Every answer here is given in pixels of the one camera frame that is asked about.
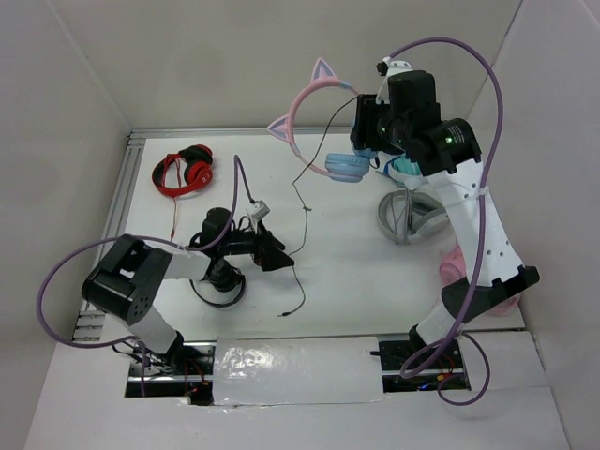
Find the gray wall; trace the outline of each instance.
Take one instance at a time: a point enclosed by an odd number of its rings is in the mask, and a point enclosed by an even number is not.
[[[0,436],[22,449],[54,344],[34,309],[38,285],[70,249],[101,234],[128,125],[42,0],[0,5]],[[68,335],[92,261],[52,286],[49,317]]]
[[[540,270],[522,308],[573,450],[600,440],[599,19],[598,0],[525,0],[496,63],[505,129],[490,184]],[[495,122],[489,86],[472,120]]]
[[[375,64],[417,38],[451,36],[489,60],[519,0],[53,0],[135,128],[266,127],[308,84],[317,57],[361,92]],[[483,70],[447,46],[414,50],[447,114],[465,116]],[[319,93],[298,116],[323,124],[348,94]],[[339,122],[348,124],[350,109]]]

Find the cat ear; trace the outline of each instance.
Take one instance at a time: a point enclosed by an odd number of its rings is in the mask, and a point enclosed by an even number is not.
[[[317,62],[315,63],[314,69],[312,69],[312,76],[310,77],[310,82],[314,83],[316,81],[324,80],[324,79],[327,79],[327,78],[335,78],[335,79],[337,79],[338,77],[336,76],[336,73],[331,68],[331,66],[329,66],[325,62],[324,59],[319,58],[317,60]]]
[[[288,114],[282,115],[266,128],[269,133],[285,143],[289,143],[288,138]]]

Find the pink ear cup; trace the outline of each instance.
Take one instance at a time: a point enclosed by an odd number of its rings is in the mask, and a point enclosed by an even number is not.
[[[442,255],[440,264],[440,278],[444,286],[452,284],[467,275],[467,266],[460,246],[454,247],[448,254]],[[520,293],[504,300],[494,309],[487,312],[494,316],[506,316],[513,312],[518,305]]]

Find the pink headband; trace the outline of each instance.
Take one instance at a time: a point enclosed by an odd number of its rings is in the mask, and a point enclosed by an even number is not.
[[[312,76],[310,77],[310,84],[305,87],[298,97],[296,97],[290,107],[290,110],[287,114],[279,117],[279,119],[275,120],[271,125],[267,127],[269,133],[275,136],[278,139],[281,139],[285,143],[288,143],[294,152],[294,154],[300,158],[302,162],[306,165],[309,164],[309,161],[306,160],[302,154],[300,153],[300,149],[296,144],[294,135],[293,135],[293,121],[295,119],[296,113],[298,112],[298,108],[302,102],[313,92],[316,92],[320,89],[324,89],[325,87],[341,87],[342,89],[347,89],[358,95],[358,92],[352,87],[348,82],[343,82],[340,80],[333,69],[322,59],[319,58],[317,63],[315,64],[314,69],[312,69]],[[309,168],[321,175],[330,176],[332,173],[321,169],[320,167],[315,166],[314,164],[310,164]]]

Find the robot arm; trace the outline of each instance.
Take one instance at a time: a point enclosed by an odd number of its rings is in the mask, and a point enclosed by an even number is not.
[[[229,215],[224,208],[210,210],[202,232],[195,236],[195,247],[213,242]],[[125,234],[87,277],[82,296],[123,324],[148,351],[178,369],[195,350],[184,346],[183,336],[154,307],[162,280],[206,280],[218,291],[228,292],[243,276],[224,260],[225,256],[253,255],[254,262],[269,272],[293,265],[284,249],[261,220],[255,221],[250,230],[229,230],[215,246],[202,252],[153,248],[141,238]]]
[[[480,195],[486,196],[486,247],[464,322],[532,286],[539,274],[516,254],[488,190],[479,187],[484,164],[471,126],[463,119],[441,119],[433,76],[388,58],[378,70],[382,88],[377,95],[359,96],[352,144],[356,150],[406,154],[419,165],[447,211],[467,265],[467,276],[443,288],[442,302],[411,330],[422,346],[447,335],[465,299],[478,246]]]

